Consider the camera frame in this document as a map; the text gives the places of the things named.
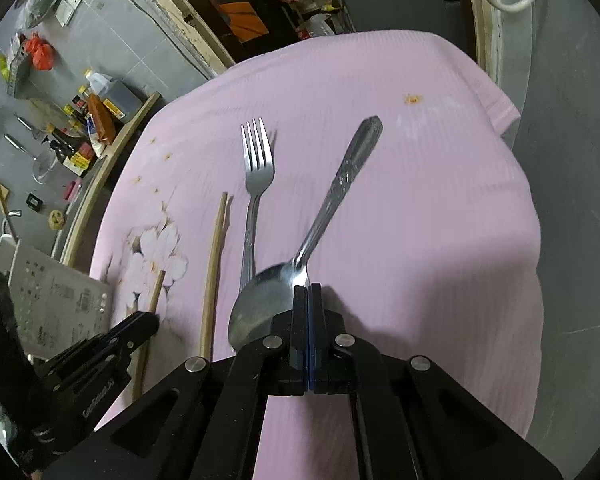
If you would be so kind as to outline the white wall socket panel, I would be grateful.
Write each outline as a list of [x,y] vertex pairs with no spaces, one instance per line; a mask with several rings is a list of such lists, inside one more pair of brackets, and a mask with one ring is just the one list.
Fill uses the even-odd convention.
[[73,14],[78,10],[79,5],[83,0],[60,0],[55,12],[56,20],[61,27],[66,27]]

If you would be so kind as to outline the orange sauce pouch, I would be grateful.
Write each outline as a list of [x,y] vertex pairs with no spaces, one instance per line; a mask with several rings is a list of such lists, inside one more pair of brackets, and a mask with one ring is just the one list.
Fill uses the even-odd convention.
[[113,144],[117,130],[108,108],[104,105],[100,97],[94,93],[88,96],[87,106],[94,122],[98,140],[106,145]]

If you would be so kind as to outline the red plastic bag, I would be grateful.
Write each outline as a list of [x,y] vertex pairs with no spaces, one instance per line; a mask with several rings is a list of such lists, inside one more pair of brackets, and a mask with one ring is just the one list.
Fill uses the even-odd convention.
[[31,57],[31,63],[36,70],[48,72],[55,64],[55,50],[43,38],[34,32],[24,43],[24,50]]

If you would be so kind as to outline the large dark vinegar jug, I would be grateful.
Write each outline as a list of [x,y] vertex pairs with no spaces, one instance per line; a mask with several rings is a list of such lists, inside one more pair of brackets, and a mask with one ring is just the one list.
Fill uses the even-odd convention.
[[106,74],[88,68],[84,72],[91,92],[97,94],[111,114],[126,124],[142,108],[143,102],[123,83]]

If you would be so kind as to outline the white perforated utensil holder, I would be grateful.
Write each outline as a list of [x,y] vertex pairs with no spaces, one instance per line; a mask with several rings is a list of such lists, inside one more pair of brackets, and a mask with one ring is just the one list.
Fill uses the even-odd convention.
[[112,289],[8,234],[0,237],[6,275],[24,352],[49,360],[109,330]]

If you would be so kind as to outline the pink floral table cloth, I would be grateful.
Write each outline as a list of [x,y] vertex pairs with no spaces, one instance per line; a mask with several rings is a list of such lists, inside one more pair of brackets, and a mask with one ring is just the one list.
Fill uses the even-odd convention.
[[184,93],[148,122],[97,235],[90,273],[114,318],[156,300],[145,382],[198,351],[220,200],[213,356],[229,358],[249,195],[242,128],[262,119],[274,179],[260,200],[258,270],[291,259],[355,130],[382,133],[306,270],[346,330],[402,362],[398,401],[414,441],[393,479],[539,479],[528,445],[541,371],[541,229],[503,133],[516,106],[462,50],[430,32],[315,38],[257,56]]

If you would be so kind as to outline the wooden chopstick by fork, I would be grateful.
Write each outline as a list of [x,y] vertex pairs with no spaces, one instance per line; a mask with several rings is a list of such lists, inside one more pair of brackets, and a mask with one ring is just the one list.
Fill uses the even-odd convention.
[[201,313],[199,353],[208,361],[212,360],[216,295],[218,294],[219,286],[220,261],[227,202],[227,192],[223,192],[220,198],[218,213],[216,214],[214,222],[206,284],[204,284],[204,302],[202,303]]

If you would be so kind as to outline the silver fork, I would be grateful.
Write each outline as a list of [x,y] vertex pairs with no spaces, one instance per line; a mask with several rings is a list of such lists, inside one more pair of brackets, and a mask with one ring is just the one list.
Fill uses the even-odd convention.
[[268,132],[261,117],[240,126],[242,151],[245,161],[245,186],[249,194],[246,215],[246,232],[242,250],[242,272],[240,288],[244,288],[254,277],[254,241],[256,240],[257,218],[260,198],[272,184],[275,176],[274,158]]

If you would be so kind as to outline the wooden chopstick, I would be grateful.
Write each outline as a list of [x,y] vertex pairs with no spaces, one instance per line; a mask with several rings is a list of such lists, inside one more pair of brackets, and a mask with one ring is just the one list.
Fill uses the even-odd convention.
[[148,321],[145,330],[145,338],[140,343],[137,349],[137,359],[135,361],[134,377],[132,383],[132,401],[137,401],[143,394],[143,384],[147,362],[147,352],[149,339],[157,333],[159,327],[158,316],[156,315],[158,302],[163,286],[166,271],[160,270],[157,274],[154,288],[151,291],[148,310],[145,312],[146,320]]
[[218,294],[219,286],[220,261],[227,202],[227,192],[223,192],[220,198],[218,213],[216,214],[214,222],[206,284],[204,284],[204,302],[202,303],[201,313],[199,353],[208,361],[212,360],[216,295]]

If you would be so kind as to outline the clear bag of dried goods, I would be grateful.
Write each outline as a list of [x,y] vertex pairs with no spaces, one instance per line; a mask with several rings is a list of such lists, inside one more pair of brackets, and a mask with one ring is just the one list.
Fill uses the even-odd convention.
[[53,10],[59,0],[16,0],[15,9],[19,11],[16,21],[18,32],[24,32],[38,26]]

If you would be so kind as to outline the dark soy sauce bottle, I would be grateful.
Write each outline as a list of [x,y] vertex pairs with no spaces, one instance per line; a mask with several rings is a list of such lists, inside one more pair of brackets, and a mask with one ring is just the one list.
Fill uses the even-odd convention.
[[84,177],[96,159],[91,144],[83,138],[68,136],[53,124],[46,124],[48,143],[62,166],[78,177]]

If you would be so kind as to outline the grey wall shelf rack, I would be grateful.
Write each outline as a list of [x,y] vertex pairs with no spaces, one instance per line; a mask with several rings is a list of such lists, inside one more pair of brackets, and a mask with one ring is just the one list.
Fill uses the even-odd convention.
[[9,67],[7,81],[7,94],[18,99],[24,82],[28,79],[32,62],[31,55],[26,50],[20,49]]

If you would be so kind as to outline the small silver spoon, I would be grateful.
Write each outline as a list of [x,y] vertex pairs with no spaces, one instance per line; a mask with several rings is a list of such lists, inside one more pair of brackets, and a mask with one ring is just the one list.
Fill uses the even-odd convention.
[[312,226],[291,260],[270,266],[240,291],[230,314],[228,342],[236,351],[265,336],[272,319],[294,304],[294,289],[310,284],[308,262],[343,199],[381,136],[384,125],[377,116],[365,118],[352,136],[334,180]]

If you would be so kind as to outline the wooden door frame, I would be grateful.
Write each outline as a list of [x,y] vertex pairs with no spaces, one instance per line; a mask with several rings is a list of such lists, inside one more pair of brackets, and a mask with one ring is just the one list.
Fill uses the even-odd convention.
[[234,58],[212,32],[206,20],[188,0],[146,0],[204,76],[213,78],[235,64]]

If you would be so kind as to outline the hanging mesh strainer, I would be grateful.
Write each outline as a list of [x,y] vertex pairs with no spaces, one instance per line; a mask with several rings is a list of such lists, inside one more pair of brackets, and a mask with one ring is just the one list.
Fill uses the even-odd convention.
[[50,173],[54,169],[57,159],[50,151],[42,151],[35,155],[27,150],[19,141],[8,133],[4,134],[4,139],[17,151],[26,154],[32,160],[32,177],[38,184],[46,184]]

